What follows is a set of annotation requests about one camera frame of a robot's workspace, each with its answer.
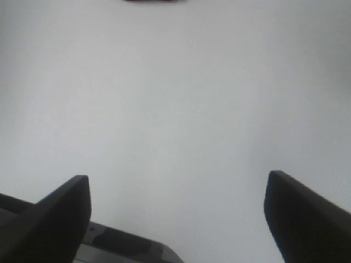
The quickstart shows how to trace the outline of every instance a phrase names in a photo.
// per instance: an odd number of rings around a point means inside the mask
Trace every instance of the white surface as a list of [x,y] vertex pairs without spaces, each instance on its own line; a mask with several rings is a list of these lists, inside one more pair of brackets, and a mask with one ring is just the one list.
[[351,210],[350,46],[350,0],[2,0],[1,192],[87,174],[185,262],[283,262],[269,170]]

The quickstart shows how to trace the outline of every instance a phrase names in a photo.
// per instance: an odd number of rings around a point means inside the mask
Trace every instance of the white wall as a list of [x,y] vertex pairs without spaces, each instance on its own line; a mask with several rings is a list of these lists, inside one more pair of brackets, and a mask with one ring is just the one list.
[[185,262],[283,262],[269,170],[351,210],[350,47],[350,0],[2,0],[0,192],[87,174]]

